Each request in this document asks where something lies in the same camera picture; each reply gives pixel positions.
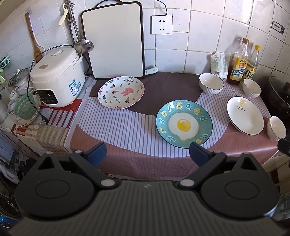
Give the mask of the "steel ladle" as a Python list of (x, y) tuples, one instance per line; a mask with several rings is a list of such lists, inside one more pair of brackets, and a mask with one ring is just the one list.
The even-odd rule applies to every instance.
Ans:
[(71, 6), (71, 1), (70, 0), (66, 0), (66, 5), (67, 5), (67, 9), (68, 9), (68, 14), (69, 14), (69, 17), (70, 17), (70, 21), (71, 21), (71, 24), (73, 25), (73, 28), (75, 30), (75, 33), (76, 33), (76, 36), (77, 36), (77, 41), (74, 43), (74, 48), (76, 51), (80, 52), (80, 53), (87, 53), (87, 52), (90, 52), (94, 45), (93, 43), (88, 40), (88, 39), (84, 39), (81, 34), (80, 34), (80, 31), (78, 29), (78, 26), (77, 26), (77, 23), (76, 23), (76, 20), (75, 20), (75, 16), (74, 16), (74, 12), (73, 12), (73, 9), (72, 9), (72, 6)]

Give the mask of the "white ribbed bowl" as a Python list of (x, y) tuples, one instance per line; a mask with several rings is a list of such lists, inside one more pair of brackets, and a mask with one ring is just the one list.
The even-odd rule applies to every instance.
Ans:
[(260, 88), (260, 86), (251, 79), (243, 80), (242, 89), (245, 95), (250, 98), (257, 98), (262, 93), (262, 89)]
[(214, 74), (203, 73), (199, 76), (199, 86), (204, 93), (215, 95), (222, 91), (224, 82)]
[(279, 141), (286, 137), (286, 127), (281, 119), (276, 116), (272, 116), (267, 122), (267, 135), (273, 141)]

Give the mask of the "blue wall sticker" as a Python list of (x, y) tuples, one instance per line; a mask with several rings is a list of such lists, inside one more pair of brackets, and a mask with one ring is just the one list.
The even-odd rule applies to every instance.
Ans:
[(274, 29), (275, 31), (279, 32), (281, 35), (284, 34), (285, 28), (276, 21), (272, 22), (271, 28)]

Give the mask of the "teal fried egg plate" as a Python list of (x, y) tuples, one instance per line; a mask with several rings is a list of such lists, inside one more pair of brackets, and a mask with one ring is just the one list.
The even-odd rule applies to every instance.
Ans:
[(155, 123), (162, 139), (179, 148), (189, 148), (191, 143), (204, 144), (213, 130), (210, 114), (189, 100), (174, 100), (163, 105)]

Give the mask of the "white wall socket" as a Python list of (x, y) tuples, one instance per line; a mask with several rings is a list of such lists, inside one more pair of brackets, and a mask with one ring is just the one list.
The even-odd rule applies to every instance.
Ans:
[(152, 15), (151, 16), (151, 34), (152, 35), (171, 35), (173, 17)]

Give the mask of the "white rice spoon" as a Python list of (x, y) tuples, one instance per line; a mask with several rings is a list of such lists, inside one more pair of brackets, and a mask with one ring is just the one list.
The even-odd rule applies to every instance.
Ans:
[(61, 26), (64, 23), (64, 21), (66, 19), (66, 15), (68, 14), (68, 9), (67, 9), (66, 3), (63, 3), (62, 9), (63, 9), (63, 15), (61, 16), (61, 18), (59, 20), (59, 26)]

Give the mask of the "pink rabbit plate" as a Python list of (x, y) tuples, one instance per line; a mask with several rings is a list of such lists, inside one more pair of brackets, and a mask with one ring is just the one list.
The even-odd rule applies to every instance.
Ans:
[(98, 91), (98, 101), (109, 109), (126, 109), (144, 95), (144, 84), (135, 77), (120, 76), (105, 82)]

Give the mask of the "white cutting board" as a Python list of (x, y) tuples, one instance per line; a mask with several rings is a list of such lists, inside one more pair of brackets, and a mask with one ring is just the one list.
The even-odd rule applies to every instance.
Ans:
[(85, 39), (93, 43), (88, 57), (95, 79), (145, 74), (141, 3), (118, 1), (87, 9), (81, 23)]

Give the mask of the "red striped cloth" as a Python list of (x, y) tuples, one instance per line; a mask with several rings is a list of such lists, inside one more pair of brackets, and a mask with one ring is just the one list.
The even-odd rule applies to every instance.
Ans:
[(40, 156), (47, 151), (52, 151), (56, 154), (66, 153), (66, 148), (64, 147), (66, 137), (85, 98), (86, 90), (93, 83), (93, 78), (87, 77), (77, 99), (66, 107), (50, 108), (41, 105), (40, 111), (48, 118), (48, 124), (45, 124), (38, 115), (26, 127), (15, 125), (12, 129), (13, 134)]

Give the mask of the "green strainer basket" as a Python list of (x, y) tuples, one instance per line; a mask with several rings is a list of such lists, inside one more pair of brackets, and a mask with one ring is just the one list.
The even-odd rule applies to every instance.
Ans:
[(35, 106), (36, 103), (33, 95), (31, 93), (24, 94), (17, 100), (14, 113), (21, 119), (30, 119), (36, 112)]

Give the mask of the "wooden spatula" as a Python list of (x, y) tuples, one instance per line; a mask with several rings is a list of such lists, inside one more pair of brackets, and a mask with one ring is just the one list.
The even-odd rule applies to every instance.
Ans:
[(33, 30), (33, 27), (32, 27), (32, 22), (31, 22), (31, 19), (30, 19), (30, 13), (29, 12), (25, 13), (25, 20), (26, 20), (26, 24), (27, 24), (27, 27), (28, 27), (28, 32), (30, 34), (30, 39), (31, 39), (31, 42), (32, 42), (33, 54), (34, 54), (34, 57), (35, 57), (35, 62), (38, 63), (43, 58), (43, 54), (41, 54), (41, 53), (45, 51), (45, 48), (43, 46), (41, 46), (38, 43), (37, 39), (36, 39), (36, 36), (34, 34), (34, 30)]

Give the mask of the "white rice cooker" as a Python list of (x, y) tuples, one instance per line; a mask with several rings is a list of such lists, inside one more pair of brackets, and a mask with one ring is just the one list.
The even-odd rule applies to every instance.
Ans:
[(83, 55), (64, 47), (47, 53), (31, 70), (30, 79), (48, 107), (65, 107), (77, 98), (85, 82)]

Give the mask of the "white sun plate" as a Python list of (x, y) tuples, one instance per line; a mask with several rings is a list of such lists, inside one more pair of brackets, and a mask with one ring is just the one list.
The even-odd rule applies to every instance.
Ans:
[(255, 136), (264, 129), (264, 118), (257, 106), (243, 97), (232, 97), (227, 103), (231, 123), (242, 133)]

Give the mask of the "black pot with lid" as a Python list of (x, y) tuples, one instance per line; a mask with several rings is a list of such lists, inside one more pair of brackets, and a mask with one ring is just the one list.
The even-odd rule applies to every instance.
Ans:
[(262, 99), (272, 116), (289, 129), (289, 82), (271, 76), (262, 89)]

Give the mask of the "white salt bag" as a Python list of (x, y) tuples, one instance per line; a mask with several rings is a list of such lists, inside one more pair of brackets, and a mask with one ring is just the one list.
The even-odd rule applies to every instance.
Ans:
[(228, 76), (229, 69), (229, 53), (216, 52), (210, 57), (210, 71), (212, 74), (218, 76), (223, 81), (226, 80)]

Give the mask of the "white vinegar bottle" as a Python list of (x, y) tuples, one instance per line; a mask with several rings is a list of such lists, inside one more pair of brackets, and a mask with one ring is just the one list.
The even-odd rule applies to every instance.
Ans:
[(261, 46), (255, 45), (255, 49), (249, 58), (245, 73), (242, 77), (242, 81), (244, 79), (252, 79), (253, 78), (253, 76), (257, 70), (260, 50), (261, 50)]

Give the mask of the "cooking wine bottle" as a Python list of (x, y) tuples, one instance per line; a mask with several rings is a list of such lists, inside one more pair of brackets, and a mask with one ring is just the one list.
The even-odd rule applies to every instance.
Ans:
[(249, 40), (243, 38), (242, 43), (231, 54), (227, 76), (227, 82), (231, 85), (239, 85), (245, 73), (249, 58), (248, 45)]

